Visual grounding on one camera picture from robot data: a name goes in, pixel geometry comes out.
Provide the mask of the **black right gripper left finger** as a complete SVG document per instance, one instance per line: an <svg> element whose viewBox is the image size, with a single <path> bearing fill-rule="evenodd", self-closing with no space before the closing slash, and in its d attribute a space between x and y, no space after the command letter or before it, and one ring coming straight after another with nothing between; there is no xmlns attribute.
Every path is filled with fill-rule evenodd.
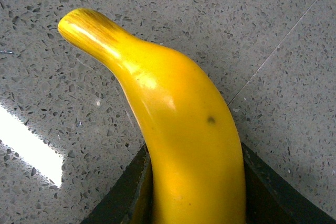
<svg viewBox="0 0 336 224"><path fill-rule="evenodd" d="M150 223L152 166L143 145L110 191L82 223Z"/></svg>

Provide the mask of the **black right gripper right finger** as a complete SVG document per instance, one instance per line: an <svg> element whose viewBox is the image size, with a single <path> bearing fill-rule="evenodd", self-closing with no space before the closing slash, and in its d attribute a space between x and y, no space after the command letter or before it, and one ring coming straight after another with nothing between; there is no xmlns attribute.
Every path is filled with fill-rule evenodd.
<svg viewBox="0 0 336 224"><path fill-rule="evenodd" d="M247 223L335 223L242 143Z"/></svg>

